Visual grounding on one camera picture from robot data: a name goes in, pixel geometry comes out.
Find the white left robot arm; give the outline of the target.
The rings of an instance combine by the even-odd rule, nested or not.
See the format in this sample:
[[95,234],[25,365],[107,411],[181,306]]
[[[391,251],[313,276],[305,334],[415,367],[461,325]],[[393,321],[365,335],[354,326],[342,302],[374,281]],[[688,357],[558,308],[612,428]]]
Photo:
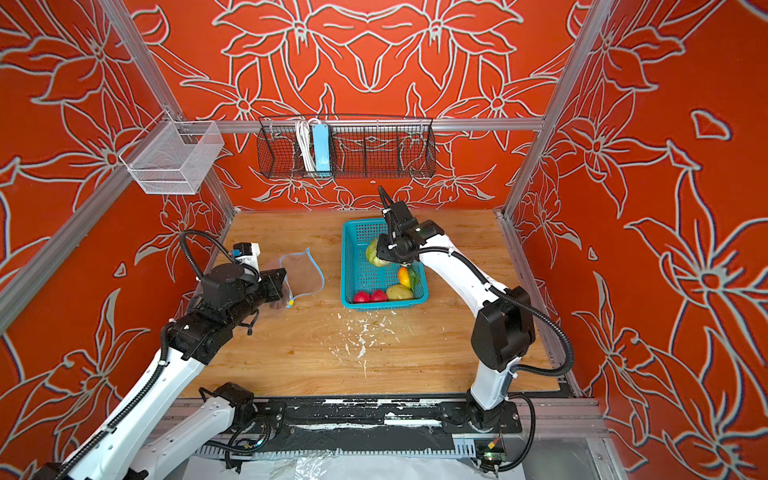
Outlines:
[[200,282],[201,297],[162,328],[152,363],[85,444],[62,462],[46,463],[35,478],[162,479],[206,444],[247,455],[269,439],[268,416],[255,406],[252,392],[232,382],[204,391],[204,403],[193,414],[160,438],[149,438],[235,328],[251,330],[260,307],[283,298],[286,271],[260,269],[258,244],[222,247],[227,263],[203,273],[187,244],[190,234],[181,233],[180,245]]

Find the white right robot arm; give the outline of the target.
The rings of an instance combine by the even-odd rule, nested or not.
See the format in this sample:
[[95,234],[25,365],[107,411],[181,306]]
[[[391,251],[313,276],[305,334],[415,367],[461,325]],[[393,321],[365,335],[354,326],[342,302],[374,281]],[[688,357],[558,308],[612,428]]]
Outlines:
[[[376,257],[402,266],[414,262],[435,272],[464,301],[475,316],[471,346],[478,359],[468,390],[466,421],[485,432],[500,423],[511,381],[520,372],[557,378],[575,363],[572,343],[547,314],[534,308],[521,287],[509,289],[494,280],[464,255],[444,229],[431,220],[414,217],[403,201],[379,192],[386,232],[377,240]],[[557,367],[536,367],[523,362],[536,339],[538,319],[557,336],[564,359]]]

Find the clear zip top bag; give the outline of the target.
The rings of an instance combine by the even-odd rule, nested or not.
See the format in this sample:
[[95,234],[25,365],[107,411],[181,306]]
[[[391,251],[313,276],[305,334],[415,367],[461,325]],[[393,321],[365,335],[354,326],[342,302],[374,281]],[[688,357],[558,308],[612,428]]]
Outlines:
[[269,259],[262,267],[264,270],[277,268],[286,270],[286,277],[281,287],[283,297],[269,303],[269,307],[275,310],[290,309],[299,298],[316,295],[325,287],[325,276],[309,248]]

